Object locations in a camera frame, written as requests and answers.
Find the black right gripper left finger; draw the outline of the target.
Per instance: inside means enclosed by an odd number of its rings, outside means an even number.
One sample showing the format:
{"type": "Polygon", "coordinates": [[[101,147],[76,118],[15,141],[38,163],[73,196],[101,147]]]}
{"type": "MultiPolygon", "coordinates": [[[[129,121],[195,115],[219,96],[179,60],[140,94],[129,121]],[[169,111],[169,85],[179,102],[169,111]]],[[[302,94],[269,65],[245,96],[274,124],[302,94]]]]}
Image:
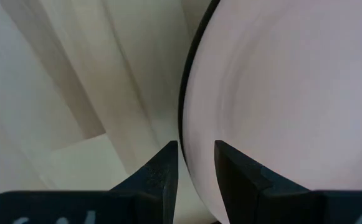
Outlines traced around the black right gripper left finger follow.
{"type": "Polygon", "coordinates": [[[0,224],[172,224],[178,143],[171,141],[110,190],[0,194],[0,224]]]}

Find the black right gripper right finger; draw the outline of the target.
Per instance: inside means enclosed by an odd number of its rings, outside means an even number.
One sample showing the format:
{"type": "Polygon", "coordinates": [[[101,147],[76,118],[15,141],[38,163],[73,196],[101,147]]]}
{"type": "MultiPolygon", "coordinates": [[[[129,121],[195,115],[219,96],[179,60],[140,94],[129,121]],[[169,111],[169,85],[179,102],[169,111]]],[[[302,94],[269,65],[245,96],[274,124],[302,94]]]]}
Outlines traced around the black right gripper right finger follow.
{"type": "Polygon", "coordinates": [[[362,191],[306,189],[220,140],[214,163],[230,224],[362,224],[362,191]]]}

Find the pale pink ceramic plate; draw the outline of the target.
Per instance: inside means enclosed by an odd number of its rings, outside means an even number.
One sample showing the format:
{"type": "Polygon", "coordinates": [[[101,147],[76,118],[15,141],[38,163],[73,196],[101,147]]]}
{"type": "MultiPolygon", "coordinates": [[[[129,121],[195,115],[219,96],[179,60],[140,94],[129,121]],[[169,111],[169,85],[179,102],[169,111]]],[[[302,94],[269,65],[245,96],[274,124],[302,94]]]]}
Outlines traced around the pale pink ceramic plate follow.
{"type": "Polygon", "coordinates": [[[362,0],[219,0],[187,79],[184,156],[222,224],[217,140],[308,189],[362,190],[362,0]]]}

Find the slatted light wooden shelf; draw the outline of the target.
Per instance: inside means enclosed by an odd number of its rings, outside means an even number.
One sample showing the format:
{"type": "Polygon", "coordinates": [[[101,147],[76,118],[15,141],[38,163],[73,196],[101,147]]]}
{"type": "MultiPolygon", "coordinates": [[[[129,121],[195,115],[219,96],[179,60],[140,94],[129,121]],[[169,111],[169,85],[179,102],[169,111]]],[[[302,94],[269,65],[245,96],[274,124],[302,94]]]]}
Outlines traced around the slatted light wooden shelf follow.
{"type": "Polygon", "coordinates": [[[178,137],[184,63],[210,0],[0,0],[87,136],[133,173],[178,137]]]}

